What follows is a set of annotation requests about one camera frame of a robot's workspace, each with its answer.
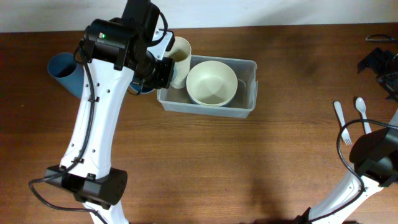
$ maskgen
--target fork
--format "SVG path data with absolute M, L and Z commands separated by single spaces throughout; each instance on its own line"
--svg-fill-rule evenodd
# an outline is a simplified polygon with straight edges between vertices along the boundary
M 338 120 L 340 121 L 341 127 L 343 127 L 346 124 L 346 122 L 344 121 L 344 115 L 343 115 L 343 109 L 341 109 L 341 103 L 339 101 L 335 101 L 333 105 L 335 106 L 335 110 L 337 113 Z M 351 138 L 349 137 L 347 129 L 344 129 L 343 133 L 341 134 L 341 137 L 343 138 L 343 141 L 345 142 L 346 145 L 353 144 L 351 142 Z

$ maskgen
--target beige cup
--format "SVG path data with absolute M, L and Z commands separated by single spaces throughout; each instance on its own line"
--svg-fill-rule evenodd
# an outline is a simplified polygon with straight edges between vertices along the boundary
M 187 75 L 191 67 L 192 48 L 187 40 L 182 37 L 176 37 L 174 45 L 165 56 L 175 61 L 174 68 L 177 74 L 170 85 L 176 89 L 186 87 Z

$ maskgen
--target white bowl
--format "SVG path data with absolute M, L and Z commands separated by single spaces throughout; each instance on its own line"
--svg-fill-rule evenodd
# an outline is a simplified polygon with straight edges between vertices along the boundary
M 194 103 L 207 106 L 226 106 L 235 96 L 238 79 L 226 64 L 202 62 L 187 77 L 187 90 Z

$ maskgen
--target white wall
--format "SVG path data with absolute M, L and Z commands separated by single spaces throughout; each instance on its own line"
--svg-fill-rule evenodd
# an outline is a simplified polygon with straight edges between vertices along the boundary
M 127 0 L 1 0 L 0 32 L 84 30 Z M 398 22 L 398 0 L 152 0 L 170 28 Z

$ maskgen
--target gray bin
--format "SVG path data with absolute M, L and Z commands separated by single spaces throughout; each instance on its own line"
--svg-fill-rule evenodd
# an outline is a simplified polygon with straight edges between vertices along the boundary
M 258 82 L 256 81 L 257 64 L 251 60 L 192 55 L 191 69 L 201 62 L 209 60 L 225 63 L 234 70 L 238 78 L 238 90 L 227 107 L 193 104 L 189 98 L 187 88 L 179 90 L 172 87 L 169 89 L 163 88 L 157 91 L 157 100 L 166 111 L 247 118 L 249 113 L 256 107 L 258 88 Z

